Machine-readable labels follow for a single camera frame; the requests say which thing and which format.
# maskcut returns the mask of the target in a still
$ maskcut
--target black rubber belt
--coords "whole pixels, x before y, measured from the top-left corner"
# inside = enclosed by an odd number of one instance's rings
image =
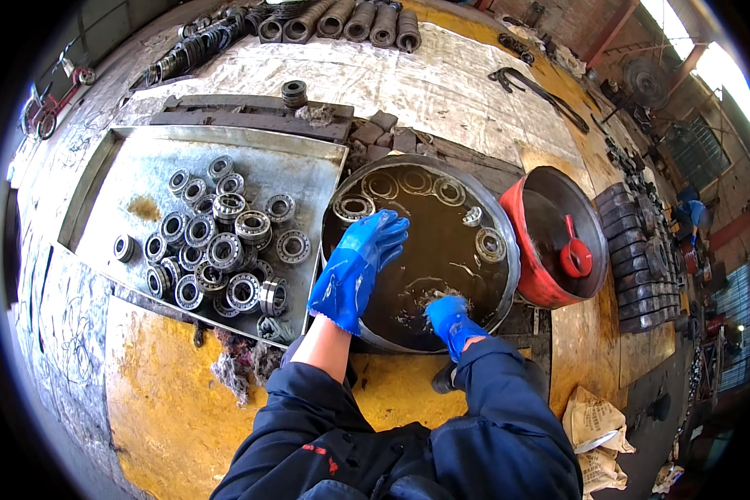
[[[489,75],[489,80],[492,80],[493,82],[500,82],[500,85],[503,85],[503,88],[506,92],[509,94],[513,93],[513,90],[511,89],[511,85],[514,85],[518,89],[525,92],[525,89],[520,87],[520,85],[517,85],[516,83],[512,82],[509,79],[509,75],[515,77],[517,80],[522,82],[525,86],[529,87],[530,90],[536,92],[546,100],[548,103],[552,104],[552,107],[556,108],[559,113],[566,116],[570,122],[574,123],[575,126],[584,134],[589,134],[589,124],[586,123],[586,120],[584,120],[578,113],[573,110],[567,102],[559,97],[558,95],[550,94],[547,90],[544,89],[544,87],[540,86],[539,84],[535,82],[531,82],[528,78],[525,77],[525,75],[522,75],[518,70],[515,70],[514,68],[505,67],[500,68],[499,70],[495,71],[494,73],[491,73]]]

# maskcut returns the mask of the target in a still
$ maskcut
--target red plastic ladle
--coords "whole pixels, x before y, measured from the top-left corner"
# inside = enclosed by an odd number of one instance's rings
[[[567,225],[570,241],[561,249],[561,265],[564,266],[567,275],[582,278],[592,272],[592,252],[589,246],[575,237],[575,226],[572,222],[572,215],[564,215],[564,224]]]

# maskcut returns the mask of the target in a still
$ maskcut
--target metal tray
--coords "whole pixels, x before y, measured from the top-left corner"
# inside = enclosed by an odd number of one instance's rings
[[[152,298],[145,283],[147,263],[141,246],[158,230],[160,222],[144,220],[129,212],[128,207],[134,198],[143,197],[153,202],[160,217],[175,210],[192,215],[167,190],[170,175],[186,168],[204,179],[212,190],[214,183],[206,170],[219,155],[233,158],[235,171],[245,178],[245,198],[253,209],[263,210],[272,195],[286,193],[294,198],[295,218],[274,228],[273,243],[260,253],[260,258],[289,282],[288,310],[280,319],[288,321],[296,334],[303,333],[307,320],[305,305],[319,265],[322,216],[345,163],[346,146],[231,126],[112,128],[80,179],[58,242],[101,274]],[[296,266],[282,263],[274,252],[274,241],[280,232],[293,228],[302,230],[312,246],[312,257]],[[140,246],[127,264],[117,261],[112,253],[114,240],[123,233],[135,238]],[[209,325],[258,338],[256,321],[260,314],[229,319],[217,315],[207,300],[196,312],[182,310],[169,301],[159,302]]]

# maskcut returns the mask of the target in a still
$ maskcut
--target worker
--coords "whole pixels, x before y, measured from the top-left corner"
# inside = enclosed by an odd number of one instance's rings
[[[698,242],[698,229],[707,231],[714,223],[714,214],[698,200],[689,200],[672,210],[672,217],[680,224],[680,230],[676,233],[678,241],[691,234],[692,246]]]
[[[461,297],[425,313],[458,362],[467,414],[378,433],[361,414],[345,377],[350,339],[408,228],[391,210],[350,225],[309,296],[313,324],[272,373],[267,404],[211,498],[581,499],[578,460],[522,356],[469,319]]]

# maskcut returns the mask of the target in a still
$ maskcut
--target blue rubber glove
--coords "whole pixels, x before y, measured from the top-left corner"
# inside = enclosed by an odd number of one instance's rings
[[[467,316],[467,305],[463,297],[446,295],[425,307],[425,315],[450,352],[450,358],[458,362],[468,338],[491,337]]]
[[[379,210],[351,224],[311,290],[310,315],[325,315],[360,335],[358,319],[370,301],[375,275],[403,251],[408,228],[409,219],[394,210]]]

